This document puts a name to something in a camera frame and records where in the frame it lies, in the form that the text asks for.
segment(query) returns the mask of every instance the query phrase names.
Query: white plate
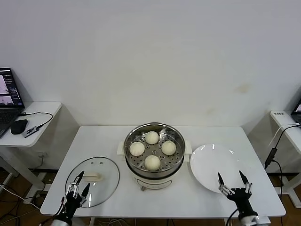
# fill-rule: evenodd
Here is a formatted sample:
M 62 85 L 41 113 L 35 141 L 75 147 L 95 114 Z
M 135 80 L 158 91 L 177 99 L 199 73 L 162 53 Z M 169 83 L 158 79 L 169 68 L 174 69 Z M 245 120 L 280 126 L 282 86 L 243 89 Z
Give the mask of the white plate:
M 218 172 L 228 187 L 243 187 L 239 170 L 245 174 L 246 168 L 235 151 L 222 145 L 207 144 L 198 147 L 191 155 L 190 167 L 195 178 L 213 192 L 220 193 Z

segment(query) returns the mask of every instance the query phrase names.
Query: white table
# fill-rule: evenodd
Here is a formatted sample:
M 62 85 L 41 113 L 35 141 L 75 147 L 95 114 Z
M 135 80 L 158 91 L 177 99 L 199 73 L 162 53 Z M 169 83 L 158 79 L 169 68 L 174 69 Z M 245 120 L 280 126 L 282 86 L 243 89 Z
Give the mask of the white table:
M 204 188 L 192 175 L 189 164 L 183 163 L 173 183 L 161 190 L 141 191 L 132 179 L 122 156 L 116 155 L 118 144 L 132 126 L 82 126 L 56 175 L 43 202 L 41 213 L 57 212 L 65 192 L 65 182 L 74 167 L 85 159 L 104 156 L 112 159 L 120 170 L 115 193 L 104 203 L 80 208 L 77 217 L 106 218 L 227 218 L 236 208 L 222 194 Z M 176 127 L 192 149 L 207 143 L 219 143 L 239 152 L 248 165 L 244 172 L 253 183 L 250 203 L 261 216 L 282 216 L 285 209 L 261 162 L 241 127 Z
M 272 119 L 277 123 L 278 126 L 283 126 L 282 130 L 291 126 L 288 124 L 296 123 L 295 120 L 290 116 L 289 112 L 286 111 L 271 111 L 270 115 Z M 287 129 L 284 134 L 288 140 L 296 148 L 298 153 L 301 154 L 301 129 L 290 128 Z M 286 177 L 283 177 L 282 194 L 288 194 L 296 208 L 301 208 L 301 201 L 297 196 L 294 188 L 301 184 L 301 173 L 295 176 L 292 180 L 288 181 Z M 280 187 L 276 187 L 276 191 L 280 194 Z
M 51 113 L 53 117 L 55 117 L 56 113 L 61 108 L 60 102 L 25 102 L 24 105 L 24 112 L 26 113 L 47 112 Z M 50 115 L 47 114 L 35 114 L 21 116 L 18 119 L 27 119 L 28 124 L 26 125 L 26 129 L 30 129 L 33 126 L 39 126 L 40 124 L 43 124 L 49 118 Z M 0 156 L 33 185 L 31 190 L 27 194 L 27 197 L 32 197 L 37 190 L 43 189 L 44 183 L 41 180 L 44 178 L 45 173 L 40 173 L 39 176 L 36 177 L 32 172 L 30 172 L 30 170 L 28 170 L 27 166 L 22 162 L 22 160 L 18 159 L 18 157 L 14 155 L 11 148 L 31 147 L 35 145 L 50 123 L 51 121 L 42 126 L 39 131 L 35 132 L 27 138 L 24 138 L 22 134 L 11 134 L 10 129 L 4 134 L 2 138 L 0 138 Z M 47 185 L 44 190 L 47 191 L 49 188 L 50 185 Z

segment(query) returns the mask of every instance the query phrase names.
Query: monitor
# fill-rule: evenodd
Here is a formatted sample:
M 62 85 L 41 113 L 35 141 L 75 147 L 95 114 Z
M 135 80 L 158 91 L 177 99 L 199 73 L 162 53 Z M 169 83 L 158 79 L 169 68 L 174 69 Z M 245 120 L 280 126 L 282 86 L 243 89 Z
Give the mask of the monitor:
M 0 68 L 0 107 L 24 107 L 10 68 Z

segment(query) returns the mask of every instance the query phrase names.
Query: glass lid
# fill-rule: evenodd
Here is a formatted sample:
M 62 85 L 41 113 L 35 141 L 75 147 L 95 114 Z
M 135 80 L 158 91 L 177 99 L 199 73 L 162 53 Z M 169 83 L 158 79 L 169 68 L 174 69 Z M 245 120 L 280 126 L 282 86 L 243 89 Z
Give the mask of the glass lid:
M 84 177 L 79 184 L 79 194 L 90 183 L 87 201 L 82 205 L 89 208 L 106 201 L 116 190 L 119 183 L 119 169 L 115 162 L 105 157 L 95 157 L 84 160 L 69 174 L 65 190 L 70 182 L 84 171 Z

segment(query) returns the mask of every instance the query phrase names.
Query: white wall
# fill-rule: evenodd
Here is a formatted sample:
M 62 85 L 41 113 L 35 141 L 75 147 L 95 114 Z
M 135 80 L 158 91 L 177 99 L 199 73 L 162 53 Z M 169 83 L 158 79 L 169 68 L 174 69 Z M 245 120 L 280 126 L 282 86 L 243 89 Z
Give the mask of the white wall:
M 300 8 L 294 0 L 1 1 L 0 66 L 14 69 L 27 99 L 61 101 L 80 125 L 241 125 L 264 156 L 264 115 L 300 95 Z

